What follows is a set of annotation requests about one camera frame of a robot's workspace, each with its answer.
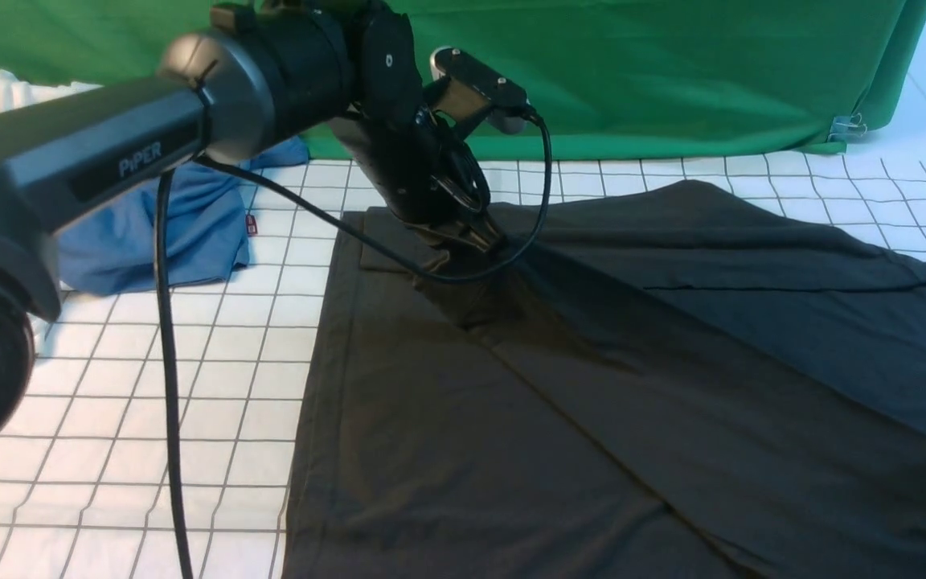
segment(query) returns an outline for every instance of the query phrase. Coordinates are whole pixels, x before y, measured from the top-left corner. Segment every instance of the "grid mat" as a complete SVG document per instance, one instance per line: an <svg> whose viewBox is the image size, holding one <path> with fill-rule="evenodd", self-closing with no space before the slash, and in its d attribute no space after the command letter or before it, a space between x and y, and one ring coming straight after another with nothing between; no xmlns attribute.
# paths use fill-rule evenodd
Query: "grid mat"
<svg viewBox="0 0 926 579"><path fill-rule="evenodd" d="M485 166L496 201L539 202L540 162ZM701 179L926 261L926 162L779 153L555 167L556 202ZM336 216L382 203L349 162L265 174ZM260 230L254 266L173 296L185 501L202 579L280 575L295 429L334 248L333 228L279 195L242 194ZM179 577L157 323L151 293L67 295L0 435L0 579Z"/></svg>

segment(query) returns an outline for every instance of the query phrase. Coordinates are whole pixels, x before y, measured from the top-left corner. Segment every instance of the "green screen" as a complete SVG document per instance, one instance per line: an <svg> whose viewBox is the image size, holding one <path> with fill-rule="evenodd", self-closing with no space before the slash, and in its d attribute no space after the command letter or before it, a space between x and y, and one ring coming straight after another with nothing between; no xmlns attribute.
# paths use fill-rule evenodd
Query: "green screen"
<svg viewBox="0 0 926 579"><path fill-rule="evenodd" d="M451 44L528 89L557 158L758 154L824 144L831 122L891 120L926 0L391 0L416 61ZM208 0L0 0L0 68L34 84L151 74ZM323 129L316 157L344 157ZM538 136L471 140L540 158Z"/></svg>

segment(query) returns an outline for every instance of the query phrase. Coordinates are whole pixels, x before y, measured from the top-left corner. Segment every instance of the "black cloth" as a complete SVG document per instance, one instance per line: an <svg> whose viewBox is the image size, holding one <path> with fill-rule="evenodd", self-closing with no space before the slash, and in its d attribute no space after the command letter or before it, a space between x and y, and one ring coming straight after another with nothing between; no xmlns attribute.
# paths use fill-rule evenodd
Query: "black cloth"
<svg viewBox="0 0 926 579"><path fill-rule="evenodd" d="M698 181L540 239L415 287L339 236L286 579L926 577L926 264Z"/></svg>

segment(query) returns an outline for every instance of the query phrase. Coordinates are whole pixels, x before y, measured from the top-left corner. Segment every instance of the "robotic arm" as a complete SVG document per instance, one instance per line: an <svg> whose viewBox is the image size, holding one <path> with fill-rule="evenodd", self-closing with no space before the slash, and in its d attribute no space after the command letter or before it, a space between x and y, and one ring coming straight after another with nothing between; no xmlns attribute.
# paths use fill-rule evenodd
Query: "robotic arm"
<svg viewBox="0 0 926 579"><path fill-rule="evenodd" d="M430 245L502 246L464 140L485 120L515 133L537 118L524 89L452 48L425 87L407 16L381 0L319 4L213 6L155 76L0 114L0 428L30 378L27 314L61 311L55 234L194 158L232 164L327 122Z"/></svg>

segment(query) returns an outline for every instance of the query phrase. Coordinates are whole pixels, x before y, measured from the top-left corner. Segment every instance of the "white cloth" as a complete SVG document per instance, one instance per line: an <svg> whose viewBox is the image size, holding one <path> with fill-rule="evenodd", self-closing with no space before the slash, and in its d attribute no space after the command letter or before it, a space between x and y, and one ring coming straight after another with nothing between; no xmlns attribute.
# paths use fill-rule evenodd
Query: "white cloth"
<svg viewBox="0 0 926 579"><path fill-rule="evenodd" d="M75 95L78 92L91 91L94 88L99 88L99 85L87 84L87 82L71 82L58 85L58 87L41 87L41 85L19 80L10 71L0 70L0 113Z"/></svg>

